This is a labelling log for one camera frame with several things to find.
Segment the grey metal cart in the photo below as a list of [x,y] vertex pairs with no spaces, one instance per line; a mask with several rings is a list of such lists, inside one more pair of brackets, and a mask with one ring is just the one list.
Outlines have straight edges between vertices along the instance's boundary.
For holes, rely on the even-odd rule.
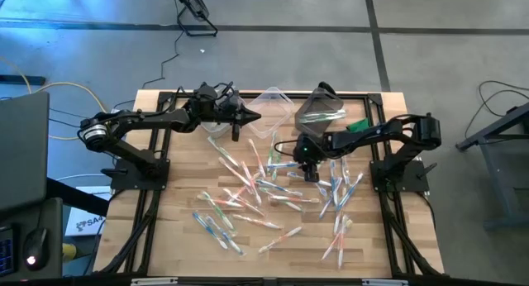
[[484,229],[529,226],[529,207],[518,192],[529,194],[529,102],[466,137],[455,145],[460,151],[478,146],[487,166],[494,194],[503,215],[484,222]]

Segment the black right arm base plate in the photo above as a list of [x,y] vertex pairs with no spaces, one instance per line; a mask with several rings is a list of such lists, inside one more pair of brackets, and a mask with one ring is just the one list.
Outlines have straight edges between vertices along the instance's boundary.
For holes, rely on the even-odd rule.
[[382,160],[369,164],[373,189],[380,193],[427,192],[427,168],[420,160],[411,160],[401,168],[386,169]]

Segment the white cardboard box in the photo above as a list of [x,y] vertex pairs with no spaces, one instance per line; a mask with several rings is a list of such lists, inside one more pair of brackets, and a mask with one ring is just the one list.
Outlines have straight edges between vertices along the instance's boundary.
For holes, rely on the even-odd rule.
[[[77,187],[84,193],[95,195],[96,197],[102,198],[108,201],[112,194],[109,186],[85,186]],[[94,236],[98,234],[98,229],[102,222],[105,220],[105,216],[99,216],[76,207],[70,208],[69,219],[65,228],[66,236]]]

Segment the beige plastic bin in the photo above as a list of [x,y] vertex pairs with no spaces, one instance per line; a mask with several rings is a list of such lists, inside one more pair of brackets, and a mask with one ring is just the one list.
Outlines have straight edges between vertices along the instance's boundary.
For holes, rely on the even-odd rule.
[[[224,96],[220,100],[216,100],[216,104],[220,108],[226,107],[229,102],[228,96]],[[200,127],[204,129],[212,138],[218,138],[229,131],[231,125],[229,123],[201,122]]]

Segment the clear plastic bin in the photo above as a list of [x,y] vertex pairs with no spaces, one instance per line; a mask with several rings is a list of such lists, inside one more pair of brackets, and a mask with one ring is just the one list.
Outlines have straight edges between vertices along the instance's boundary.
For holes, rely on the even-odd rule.
[[277,87],[270,87],[253,100],[245,102],[245,107],[257,112],[261,118],[248,124],[252,132],[265,139],[284,124],[292,115],[293,101]]

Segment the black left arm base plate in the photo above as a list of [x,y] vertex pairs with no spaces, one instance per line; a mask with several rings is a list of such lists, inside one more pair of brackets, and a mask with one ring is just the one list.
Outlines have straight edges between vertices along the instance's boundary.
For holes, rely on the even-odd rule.
[[169,160],[156,160],[153,165],[138,168],[127,160],[118,160],[113,169],[102,169],[109,177],[111,188],[115,190],[160,191],[167,187]]

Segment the black floor fan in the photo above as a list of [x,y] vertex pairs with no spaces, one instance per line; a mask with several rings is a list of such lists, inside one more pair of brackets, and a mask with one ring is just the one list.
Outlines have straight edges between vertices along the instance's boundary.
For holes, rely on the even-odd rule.
[[[218,29],[209,20],[209,11],[203,0],[175,0],[175,1],[179,1],[181,4],[183,4],[183,10],[177,13],[177,24],[187,36],[190,36],[190,37],[207,37],[207,36],[216,37],[217,36]],[[206,33],[196,33],[196,34],[191,33],[180,21],[181,16],[185,13],[186,10],[188,10],[197,21],[206,22],[209,25],[209,27],[212,29],[212,31],[206,32]]]

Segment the green cloth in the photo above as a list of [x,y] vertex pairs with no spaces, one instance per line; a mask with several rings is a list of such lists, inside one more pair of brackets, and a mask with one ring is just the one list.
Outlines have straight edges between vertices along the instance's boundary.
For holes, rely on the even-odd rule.
[[351,123],[346,127],[346,130],[350,133],[359,133],[370,128],[369,119],[364,118],[357,122]]

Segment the white bracket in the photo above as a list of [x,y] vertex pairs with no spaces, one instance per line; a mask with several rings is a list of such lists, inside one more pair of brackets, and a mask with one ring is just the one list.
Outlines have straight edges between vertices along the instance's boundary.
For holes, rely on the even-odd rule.
[[407,280],[399,279],[363,279],[362,286],[409,286]]
[[133,279],[130,286],[174,286],[178,284],[176,277],[157,277]]

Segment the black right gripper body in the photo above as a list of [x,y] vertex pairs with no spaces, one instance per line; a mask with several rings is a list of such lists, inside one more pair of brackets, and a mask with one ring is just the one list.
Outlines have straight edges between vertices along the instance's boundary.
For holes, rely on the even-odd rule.
[[293,159],[299,164],[319,164],[326,160],[327,155],[327,139],[308,134],[301,134],[293,149]]

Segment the grey plastic bin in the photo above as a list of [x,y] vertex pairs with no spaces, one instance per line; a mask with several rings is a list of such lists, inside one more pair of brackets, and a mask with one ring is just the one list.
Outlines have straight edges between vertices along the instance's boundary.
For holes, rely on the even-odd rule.
[[344,109],[343,106],[343,101],[338,98],[337,95],[335,96],[328,93],[325,89],[316,88],[295,113],[295,127],[300,133],[306,133],[311,136],[321,136],[335,120],[302,124],[298,121],[299,117],[308,112],[337,111],[339,109]]

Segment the black computer mouse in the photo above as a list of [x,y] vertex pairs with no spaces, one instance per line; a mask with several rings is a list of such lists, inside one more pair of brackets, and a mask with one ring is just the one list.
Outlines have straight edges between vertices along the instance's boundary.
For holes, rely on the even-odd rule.
[[24,240],[22,258],[30,271],[44,268],[49,260],[48,230],[44,227],[30,231]]

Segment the black floor bar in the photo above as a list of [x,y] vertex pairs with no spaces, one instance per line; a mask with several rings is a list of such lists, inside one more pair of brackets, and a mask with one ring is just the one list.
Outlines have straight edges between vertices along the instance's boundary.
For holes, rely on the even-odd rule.
[[42,86],[46,82],[46,78],[42,76],[26,76],[23,78],[21,75],[10,75],[10,74],[0,74],[0,83],[2,84],[18,84]]

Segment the backlit keyboard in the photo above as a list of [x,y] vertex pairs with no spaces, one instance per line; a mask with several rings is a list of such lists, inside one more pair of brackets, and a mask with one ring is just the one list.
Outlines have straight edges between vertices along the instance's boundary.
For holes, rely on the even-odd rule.
[[16,225],[0,226],[0,278],[17,271],[17,242]]

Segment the dark desk surface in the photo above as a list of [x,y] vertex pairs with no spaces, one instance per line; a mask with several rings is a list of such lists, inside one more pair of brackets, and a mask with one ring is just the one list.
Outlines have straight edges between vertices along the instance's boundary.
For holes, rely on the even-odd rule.
[[[17,271],[0,278],[0,284],[20,282],[33,279],[54,279],[62,276],[62,201],[58,198],[48,199],[42,203],[17,210],[0,218],[0,226],[13,224],[18,229]],[[48,230],[49,260],[46,266],[37,271],[30,271],[22,258],[22,247],[27,234],[35,228]]]

